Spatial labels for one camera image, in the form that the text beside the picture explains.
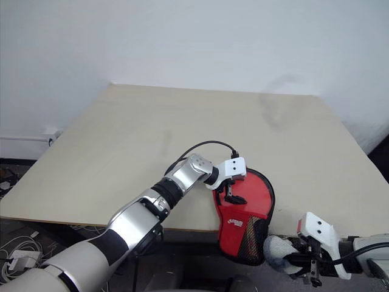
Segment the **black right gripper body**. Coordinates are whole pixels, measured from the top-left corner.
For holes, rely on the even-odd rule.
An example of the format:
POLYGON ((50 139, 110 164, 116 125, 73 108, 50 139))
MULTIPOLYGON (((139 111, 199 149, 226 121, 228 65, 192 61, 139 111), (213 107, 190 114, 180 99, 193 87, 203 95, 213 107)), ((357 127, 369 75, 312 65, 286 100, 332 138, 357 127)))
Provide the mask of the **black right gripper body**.
POLYGON ((337 277, 335 268, 328 264, 330 257, 326 252, 322 251, 321 244, 312 237, 302 237, 302 252, 310 255, 310 265, 303 265, 303 267, 310 268, 310 275, 303 278, 305 284, 312 286, 322 286, 320 276, 337 277))

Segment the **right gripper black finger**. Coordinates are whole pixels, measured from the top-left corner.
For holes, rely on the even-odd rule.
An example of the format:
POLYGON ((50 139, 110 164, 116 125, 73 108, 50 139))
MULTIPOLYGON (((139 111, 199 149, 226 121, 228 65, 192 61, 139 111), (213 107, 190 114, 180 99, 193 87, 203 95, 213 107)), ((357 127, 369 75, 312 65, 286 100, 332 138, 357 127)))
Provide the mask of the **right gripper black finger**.
POLYGON ((291 279, 302 279, 307 278, 310 275, 310 268, 302 267, 297 273, 293 273, 290 275, 291 279))
POLYGON ((287 260, 291 265, 310 265, 309 254, 293 252, 292 254, 284 256, 284 259, 287 260))

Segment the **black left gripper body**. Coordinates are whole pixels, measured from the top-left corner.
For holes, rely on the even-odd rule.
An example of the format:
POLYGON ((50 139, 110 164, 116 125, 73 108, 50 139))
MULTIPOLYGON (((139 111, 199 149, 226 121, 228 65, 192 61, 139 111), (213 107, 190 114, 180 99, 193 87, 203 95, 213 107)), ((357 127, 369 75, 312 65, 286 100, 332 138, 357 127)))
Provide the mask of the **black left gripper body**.
POLYGON ((231 184, 233 186, 237 181, 244 181, 244 177, 238 176, 237 178, 228 178, 223 180, 216 189, 216 193, 226 193, 226 185, 231 184))

